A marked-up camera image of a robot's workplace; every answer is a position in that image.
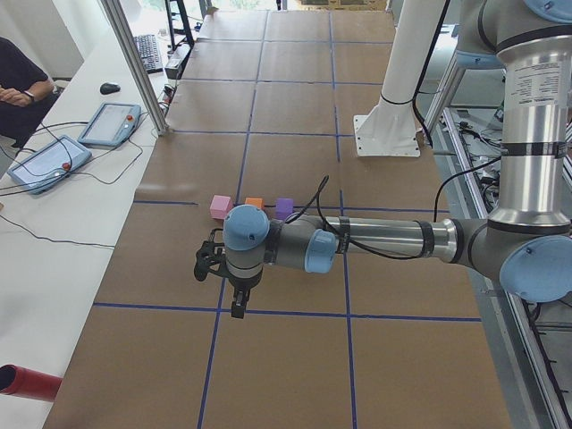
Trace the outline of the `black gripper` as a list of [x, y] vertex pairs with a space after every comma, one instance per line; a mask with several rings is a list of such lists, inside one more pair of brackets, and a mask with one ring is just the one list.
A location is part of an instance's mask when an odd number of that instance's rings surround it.
[[256, 287], [262, 279], [261, 274], [249, 278], [240, 278], [232, 275], [230, 283], [234, 288], [233, 301], [231, 303], [231, 316], [233, 318], [243, 318], [248, 305], [249, 291]]

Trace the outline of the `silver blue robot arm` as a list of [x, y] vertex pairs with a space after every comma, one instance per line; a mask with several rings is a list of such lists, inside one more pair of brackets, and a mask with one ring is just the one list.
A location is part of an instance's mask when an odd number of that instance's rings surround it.
[[[286, 192], [302, 201], [322, 175], [330, 174], [324, 210], [332, 219], [340, 213], [350, 216], [353, 249], [373, 246], [381, 251], [357, 265], [357, 280], [382, 271], [418, 276], [423, 262], [391, 261], [389, 246], [405, 240], [413, 254], [420, 252], [420, 223], [433, 213], [439, 181], [428, 148], [412, 157], [360, 157], [352, 146], [350, 107], [365, 105], [373, 87], [341, 82], [337, 75], [352, 60], [364, 62], [370, 54], [382, 60], [394, 53], [396, 37], [387, 30], [389, 22], [383, 13], [265, 11], [218, 12], [206, 21], [231, 68], [247, 71], [246, 79], [232, 81], [246, 89], [234, 98], [246, 129], [225, 136], [215, 153], [218, 189], [233, 195], [258, 190], [268, 197]], [[285, 45], [287, 61], [296, 67], [302, 65], [296, 50], [316, 50], [318, 62], [330, 72], [328, 79], [316, 84], [259, 81], [265, 52], [279, 45]]]

